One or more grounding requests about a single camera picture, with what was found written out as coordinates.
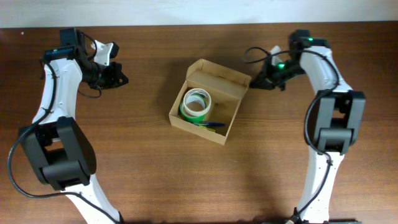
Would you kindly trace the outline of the yellow highlighter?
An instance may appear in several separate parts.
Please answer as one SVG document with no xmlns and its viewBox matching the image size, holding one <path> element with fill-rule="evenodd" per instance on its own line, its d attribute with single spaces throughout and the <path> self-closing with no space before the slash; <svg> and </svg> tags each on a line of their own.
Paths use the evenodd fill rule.
<svg viewBox="0 0 398 224">
<path fill-rule="evenodd" d="M 206 129 L 206 130 L 211 131 L 213 133 L 216 132 L 216 130 L 214 128 L 212 128 L 212 127 L 209 128 L 208 126 L 202 126 L 202 125 L 199 125 L 198 127 L 202 128 L 202 129 Z"/>
</svg>

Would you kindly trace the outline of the brown cardboard box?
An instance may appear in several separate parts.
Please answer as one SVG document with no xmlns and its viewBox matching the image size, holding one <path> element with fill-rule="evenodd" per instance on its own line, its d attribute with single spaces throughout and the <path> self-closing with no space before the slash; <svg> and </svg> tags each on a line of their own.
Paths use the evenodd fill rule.
<svg viewBox="0 0 398 224">
<path fill-rule="evenodd" d="M 170 110 L 171 125 L 224 145 L 250 82 L 249 75 L 197 60 Z"/>
</svg>

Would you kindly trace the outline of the blue retractable pen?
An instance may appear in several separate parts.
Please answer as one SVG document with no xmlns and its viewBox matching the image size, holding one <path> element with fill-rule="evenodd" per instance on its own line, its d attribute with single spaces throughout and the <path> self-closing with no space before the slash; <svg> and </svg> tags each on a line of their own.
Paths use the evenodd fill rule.
<svg viewBox="0 0 398 224">
<path fill-rule="evenodd" d="M 223 127 L 226 126 L 224 123 L 217 123 L 217 122 L 201 122 L 201 123 L 193 123 L 197 126 L 206 126 L 206 127 Z"/>
</svg>

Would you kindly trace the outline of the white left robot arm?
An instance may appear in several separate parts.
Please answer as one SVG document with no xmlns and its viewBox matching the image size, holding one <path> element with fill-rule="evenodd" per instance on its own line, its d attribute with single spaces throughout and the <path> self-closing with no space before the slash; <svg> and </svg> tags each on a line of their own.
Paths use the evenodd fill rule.
<svg viewBox="0 0 398 224">
<path fill-rule="evenodd" d="M 44 91 L 37 114 L 30 126 L 19 130 L 16 145 L 21 145 L 38 180 L 54 192 L 42 198 L 66 196 L 87 223 L 123 223 L 96 177 L 93 146 L 75 120 L 79 86 L 86 83 L 102 92 L 128 83 L 115 42 L 91 41 L 76 29 L 60 30 L 60 46 L 46 50 L 40 59 L 44 71 Z"/>
</svg>

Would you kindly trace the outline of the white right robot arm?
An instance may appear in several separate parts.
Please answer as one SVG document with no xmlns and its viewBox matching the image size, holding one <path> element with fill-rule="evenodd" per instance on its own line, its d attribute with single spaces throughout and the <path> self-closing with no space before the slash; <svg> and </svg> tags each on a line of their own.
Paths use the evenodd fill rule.
<svg viewBox="0 0 398 224">
<path fill-rule="evenodd" d="M 306 75 L 315 97 L 303 123 L 308 145 L 308 169 L 304 190 L 286 223 L 331 223 L 329 206 L 340 164 L 356 142 L 366 97 L 344 80 L 326 39 L 312 37 L 309 30 L 297 29 L 289 35 L 288 60 L 274 48 L 261 59 L 262 69 L 250 88 L 284 91 L 288 80 Z"/>
</svg>

